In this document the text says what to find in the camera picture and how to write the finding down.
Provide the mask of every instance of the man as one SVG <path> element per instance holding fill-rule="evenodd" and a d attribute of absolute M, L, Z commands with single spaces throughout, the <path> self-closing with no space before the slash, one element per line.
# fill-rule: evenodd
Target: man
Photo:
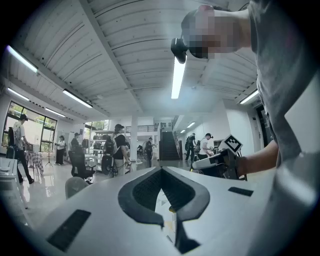
<path fill-rule="evenodd" d="M 186 158 L 185 160 L 188 161 L 190 152 L 191 152 L 191 161 L 193 162 L 195 159 L 195 145 L 196 144 L 196 134 L 192 133 L 187 139 L 186 139 L 186 143 L 188 145 L 188 149 L 186 151 Z"/>
<path fill-rule="evenodd" d="M 152 144 L 152 138 L 150 137 L 149 140 L 146 142 L 145 145 L 145 151 L 146 151 L 146 155 L 148 158 L 148 165 L 149 167 L 151 167 L 151 162 L 152 162 L 152 146 L 154 144 Z"/>
<path fill-rule="evenodd" d="M 79 146 L 78 138 L 79 138 L 79 133 L 76 132 L 74 134 L 74 138 L 71 140 L 71 150 L 75 150 L 75 147 Z"/>
<path fill-rule="evenodd" d="M 15 122 L 12 127 L 13 136 L 14 136 L 14 151 L 15 151 L 15 159 L 20 160 L 20 162 L 24 168 L 25 175 L 29 181 L 29 184 L 32 184 L 35 182 L 35 180 L 33 178 L 31 178 L 31 176 L 29 174 L 28 165 L 27 165 L 27 161 L 25 158 L 25 151 L 23 148 L 23 142 L 26 145 L 30 144 L 26 139 L 25 128 L 23 126 L 25 121 L 28 121 L 27 116 L 25 114 L 21 114 L 19 121 Z M 22 178 L 22 175 L 19 171 L 18 165 L 16 166 L 16 168 L 17 168 L 17 172 L 18 172 L 19 182 L 22 183 L 22 182 L 24 182 L 24 179 Z"/>
<path fill-rule="evenodd" d="M 131 166 L 131 161 L 128 157 L 126 149 L 126 137 L 122 134 L 124 132 L 124 126 L 117 124 L 114 127 L 114 133 L 111 137 L 114 143 L 114 154 L 113 154 L 113 165 L 114 169 L 117 171 L 117 176 L 122 176 L 125 174 L 125 163 L 124 159 Z"/>
<path fill-rule="evenodd" d="M 240 175 L 279 166 L 301 152 L 284 115 L 308 86 L 317 64 L 303 35 L 275 2 L 251 0 L 248 9 L 235 12 L 204 4 L 181 23 L 185 44 L 197 58 L 241 48 L 255 53 L 257 88 L 273 141 L 254 155 L 237 158 Z"/>

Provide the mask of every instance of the black rubber strip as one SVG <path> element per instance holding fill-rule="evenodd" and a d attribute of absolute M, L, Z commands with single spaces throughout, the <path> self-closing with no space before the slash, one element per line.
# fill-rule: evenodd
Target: black rubber strip
<path fill-rule="evenodd" d="M 232 186 L 228 189 L 228 191 L 230 192 L 234 192 L 243 196 L 247 196 L 247 197 L 251 197 L 251 195 L 253 194 L 252 190 L 248 190 L 248 189 L 244 189 L 244 188 L 239 188 L 239 187 L 235 187 Z"/>
<path fill-rule="evenodd" d="M 66 252 L 90 215 L 91 212 L 76 210 L 49 236 L 47 241 L 59 250 Z"/>

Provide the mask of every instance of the cable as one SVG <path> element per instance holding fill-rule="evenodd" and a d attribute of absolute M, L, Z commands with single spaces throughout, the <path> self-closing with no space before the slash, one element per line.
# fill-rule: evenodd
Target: cable
<path fill-rule="evenodd" d="M 248 7 L 248 5 L 249 5 L 249 3 L 247 2 L 244 6 L 242 6 L 242 7 L 238 10 L 238 12 L 245 10 L 245 9 Z"/>

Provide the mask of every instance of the glossy floor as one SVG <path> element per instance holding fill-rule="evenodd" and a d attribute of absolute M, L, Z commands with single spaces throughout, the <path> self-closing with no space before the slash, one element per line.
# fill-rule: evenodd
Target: glossy floor
<path fill-rule="evenodd" d="M 71 165 L 52 165 L 47 164 L 48 159 L 43 159 L 44 174 L 38 175 L 37 170 L 29 169 L 30 175 L 34 177 L 34 183 L 29 184 L 24 171 L 22 176 L 24 182 L 21 185 L 23 196 L 27 202 L 27 213 L 32 223 L 33 228 L 37 228 L 44 221 L 46 216 L 66 200 L 65 184 L 71 178 Z M 190 169 L 190 162 L 185 160 L 175 161 L 152 161 L 152 166 L 172 166 L 188 171 Z M 137 166 L 137 171 L 147 168 L 147 163 L 143 161 Z M 107 177 L 104 174 L 96 173 L 94 175 L 94 182 L 105 180 Z M 255 181 L 257 175 L 250 175 L 249 181 Z"/>

